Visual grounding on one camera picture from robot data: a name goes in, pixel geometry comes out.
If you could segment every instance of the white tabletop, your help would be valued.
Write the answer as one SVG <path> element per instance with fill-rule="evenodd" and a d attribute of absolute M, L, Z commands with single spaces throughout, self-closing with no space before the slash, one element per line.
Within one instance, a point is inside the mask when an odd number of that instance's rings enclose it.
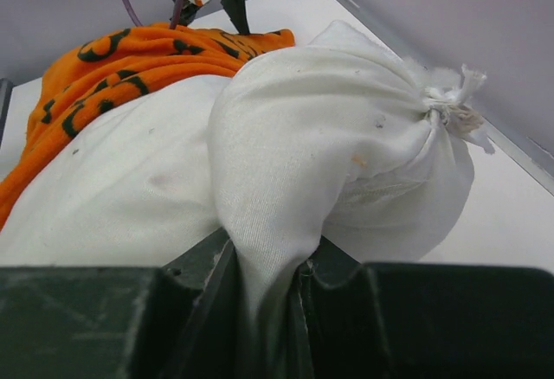
<path fill-rule="evenodd" d="M 333 20 L 344 20 L 381 42 L 335 0 L 249 0 L 254 32 L 291 29 L 297 44 L 306 44 Z M 235 31 L 219 11 L 192 27 Z M 27 117 L 40 94 L 40 79 L 15 87 L 0 147 L 0 177 L 23 150 Z M 470 147 L 475 181 L 467 205 L 448 238 L 427 262 L 542 267 L 554 272 L 554 196 L 497 147 L 493 156 Z"/>

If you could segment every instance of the orange fabric with black print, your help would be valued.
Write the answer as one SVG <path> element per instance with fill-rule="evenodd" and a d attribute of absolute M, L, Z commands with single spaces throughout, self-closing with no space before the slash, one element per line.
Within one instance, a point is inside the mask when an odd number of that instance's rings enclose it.
<path fill-rule="evenodd" d="M 289 30 L 231 35 L 158 23 L 114 32 L 63 55 L 42 77 L 27 144 L 0 185 L 0 227 L 33 178 L 102 113 L 198 74 L 232 77 L 257 55 L 293 45 Z"/>

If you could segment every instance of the white cloth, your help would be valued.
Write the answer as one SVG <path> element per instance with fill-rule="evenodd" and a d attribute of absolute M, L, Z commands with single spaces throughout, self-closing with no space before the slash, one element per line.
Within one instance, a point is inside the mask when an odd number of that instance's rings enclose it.
<path fill-rule="evenodd" d="M 265 350 L 276 365 L 287 288 L 322 232 L 358 260 L 416 260 L 461 213 L 473 165 L 447 128 L 466 97 L 416 70 L 335 22 L 231 81 L 112 110 L 23 192 L 0 265 L 161 266 L 222 224 L 242 270 L 243 362 Z"/>
<path fill-rule="evenodd" d="M 278 365 L 287 288 L 322 232 L 360 260 L 414 260 L 458 220 L 473 164 L 443 122 L 463 118 L 445 112 L 465 112 L 467 96 L 416 80 L 335 22 L 307 47 L 254 59 L 217 99 L 209 159 L 241 263 L 245 364 L 264 349 Z"/>

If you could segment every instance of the orange towel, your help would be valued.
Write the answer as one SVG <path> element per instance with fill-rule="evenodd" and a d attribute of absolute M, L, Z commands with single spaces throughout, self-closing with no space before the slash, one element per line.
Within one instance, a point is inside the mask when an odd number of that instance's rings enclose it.
<path fill-rule="evenodd" d="M 293 45 L 289 30 L 244 36 L 158 23 L 114 32 L 63 55 L 42 78 L 27 144 L 0 185 L 0 227 L 33 178 L 102 113 L 198 74 L 232 77 L 257 55 Z"/>

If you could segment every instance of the gray wall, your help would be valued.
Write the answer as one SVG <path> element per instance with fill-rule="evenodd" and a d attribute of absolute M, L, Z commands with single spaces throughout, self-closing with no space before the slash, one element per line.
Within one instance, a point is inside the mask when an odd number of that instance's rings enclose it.
<path fill-rule="evenodd" d="M 171 16 L 171 0 L 131 3 L 142 23 Z M 130 25 L 121 0 L 0 0 L 0 77 L 34 79 L 71 48 Z"/>
<path fill-rule="evenodd" d="M 554 153 L 554 0 L 353 1 L 433 61 L 486 70 L 486 116 Z"/>

